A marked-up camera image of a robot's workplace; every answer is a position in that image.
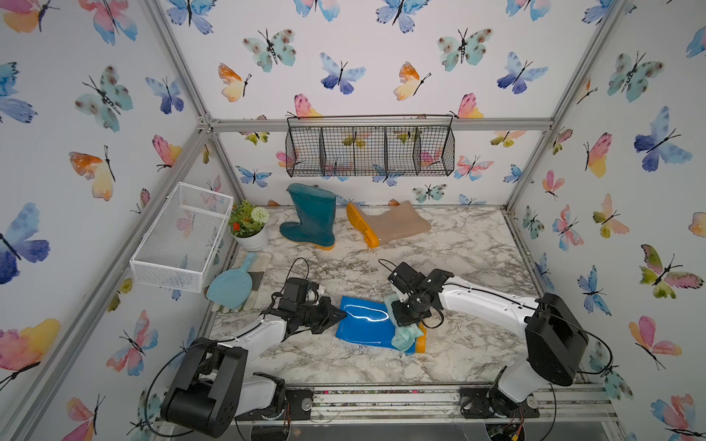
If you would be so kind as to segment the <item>mint green fluffy cloth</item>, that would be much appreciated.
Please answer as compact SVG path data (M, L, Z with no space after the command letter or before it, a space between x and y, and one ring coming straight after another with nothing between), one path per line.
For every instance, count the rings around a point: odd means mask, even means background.
M405 353L415 353L417 350L424 351L423 347L418 347L417 344L423 345L426 340L426 331L420 328L419 325L399 325L395 315L393 314L393 304L399 301L398 297L393 294L384 299L384 305L389 315L390 321L393 324L393 337L391 346Z

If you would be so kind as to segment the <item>blue rubber boot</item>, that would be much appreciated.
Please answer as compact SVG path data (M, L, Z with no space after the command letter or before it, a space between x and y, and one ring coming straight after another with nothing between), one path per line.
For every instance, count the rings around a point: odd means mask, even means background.
M367 347L394 349L391 346L393 324L384 302L346 296L342 298L340 309L347 313L347 317L340 322L336 330L339 340ZM423 347L424 351L417 350L415 353L406 354L424 354L427 350L427 329L424 325L419 327L426 331L426 342L423 345L417 344L418 347Z

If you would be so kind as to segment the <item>beige rubber boot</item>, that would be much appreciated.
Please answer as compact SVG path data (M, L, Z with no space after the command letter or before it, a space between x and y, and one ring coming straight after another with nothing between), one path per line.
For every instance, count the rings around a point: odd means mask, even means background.
M418 214L410 201L389 206L386 212L379 215L369 215L357 205L349 203L347 218L363 235L371 249L431 230L431 224Z

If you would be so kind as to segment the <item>teal green rubber boot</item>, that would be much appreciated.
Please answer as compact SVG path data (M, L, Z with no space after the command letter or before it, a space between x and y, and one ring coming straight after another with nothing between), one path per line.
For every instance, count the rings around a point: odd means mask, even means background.
M283 222L281 235L295 243L313 244L324 250L335 246L336 194L303 184L289 185L287 191L296 210L297 222Z

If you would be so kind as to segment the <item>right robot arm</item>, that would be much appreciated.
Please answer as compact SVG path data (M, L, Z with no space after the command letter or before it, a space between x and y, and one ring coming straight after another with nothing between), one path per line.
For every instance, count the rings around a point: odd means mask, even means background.
M406 263L392 269L388 281L398 297L392 302L398 325L419 325L433 312L459 312L500 326L526 343L527 356L501 369L481 400L496 415L516 415L535 391L574 383L589 338L559 296L512 295L438 268L424 275Z

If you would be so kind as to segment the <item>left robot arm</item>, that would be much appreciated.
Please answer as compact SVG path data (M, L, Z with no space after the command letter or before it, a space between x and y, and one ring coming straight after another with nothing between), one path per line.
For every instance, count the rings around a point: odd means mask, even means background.
M285 380L248 365L297 334L323 334L347 313L320 294L320 285L290 277L271 296L257 320L226 340L200 337L182 350L184 359L160 409L160 419L217 438L242 415L286 419Z

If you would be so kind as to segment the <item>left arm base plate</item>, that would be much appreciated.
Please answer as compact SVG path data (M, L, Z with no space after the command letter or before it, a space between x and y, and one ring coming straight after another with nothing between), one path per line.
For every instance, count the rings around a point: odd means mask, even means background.
M237 422L292 422L309 421L314 408L314 392L310 389L286 387L275 393L273 404L265 409L255 409L237 415Z

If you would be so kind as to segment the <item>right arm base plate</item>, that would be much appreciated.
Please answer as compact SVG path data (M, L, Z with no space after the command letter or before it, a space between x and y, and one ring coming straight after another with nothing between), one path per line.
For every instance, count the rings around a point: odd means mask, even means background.
M533 395L520 404L490 386L461 388L459 395L460 413L465 419L540 417L538 404L528 404L529 400L534 399Z

